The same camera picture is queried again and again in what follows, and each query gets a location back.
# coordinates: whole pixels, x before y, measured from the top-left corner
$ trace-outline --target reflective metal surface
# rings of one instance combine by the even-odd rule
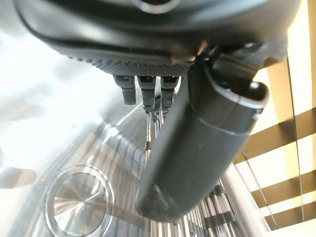
[[[1,237],[238,236],[239,220],[206,226],[229,209],[221,197],[175,224],[138,215],[147,128],[138,84],[136,106],[124,105],[111,75],[35,39],[10,0],[0,3],[0,29]]]

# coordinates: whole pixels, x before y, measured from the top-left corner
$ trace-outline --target black rubber housing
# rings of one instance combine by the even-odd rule
[[[27,28],[62,54],[113,75],[182,76],[207,44],[263,42],[283,34],[300,0],[182,0],[160,15],[129,0],[15,3]]]
[[[210,193],[268,100],[265,85],[254,82],[240,96],[216,85],[207,68],[191,67],[153,143],[135,202],[150,219],[175,222]]]

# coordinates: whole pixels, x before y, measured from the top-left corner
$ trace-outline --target metal rod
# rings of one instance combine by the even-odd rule
[[[160,124],[160,128],[162,128],[163,125],[163,110],[159,110],[159,124]]]
[[[269,207],[269,205],[268,205],[268,202],[267,202],[267,200],[266,200],[266,197],[264,196],[264,194],[263,194],[263,192],[262,192],[262,189],[261,189],[261,187],[260,187],[260,185],[259,185],[259,182],[258,182],[258,180],[257,180],[257,178],[256,178],[256,176],[255,176],[255,174],[254,174],[254,172],[253,172],[253,170],[252,170],[250,164],[249,164],[248,158],[246,157],[246,155],[245,155],[245,153],[244,153],[243,151],[241,151],[241,154],[242,154],[242,156],[244,157],[244,159],[245,159],[245,161],[246,161],[246,163],[247,163],[247,165],[248,165],[248,167],[249,167],[249,169],[250,169],[250,172],[251,172],[251,174],[252,174],[252,176],[253,176],[253,178],[254,178],[254,180],[255,180],[255,182],[256,182],[258,188],[259,188],[259,191],[260,191],[260,193],[261,193],[261,196],[262,196],[263,200],[265,201],[266,207],[268,208],[268,210],[269,210],[269,212],[270,212],[270,214],[271,214],[271,217],[272,217],[272,219],[273,219],[273,222],[274,222],[274,224],[276,225],[276,228],[277,228],[276,220],[275,220],[275,218],[274,218],[274,216],[273,216],[273,214],[272,214],[272,212],[271,212],[271,210],[270,210],[270,207]]]
[[[146,164],[148,162],[150,151],[151,151],[151,147],[150,147],[151,141],[152,141],[151,130],[152,130],[152,113],[149,112],[147,114],[147,134],[146,134],[146,151],[145,151]]]
[[[158,135],[159,135],[159,129],[160,129],[160,125],[159,125],[159,119],[157,119],[155,121],[155,139],[157,139]]]

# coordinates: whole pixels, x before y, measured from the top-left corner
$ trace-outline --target circular metal part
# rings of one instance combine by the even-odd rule
[[[152,14],[162,14],[174,9],[181,0],[132,0],[139,9]]]
[[[48,191],[46,221],[56,237],[99,237],[112,221],[109,205],[113,203],[111,184],[100,170],[73,166],[63,171]]]

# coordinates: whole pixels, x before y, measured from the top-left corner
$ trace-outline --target metal shaft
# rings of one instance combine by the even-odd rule
[[[148,162],[150,151],[151,151],[151,142],[152,142],[151,130],[152,130],[152,113],[149,112],[147,114],[147,134],[146,134],[146,151],[145,151],[146,164]]]

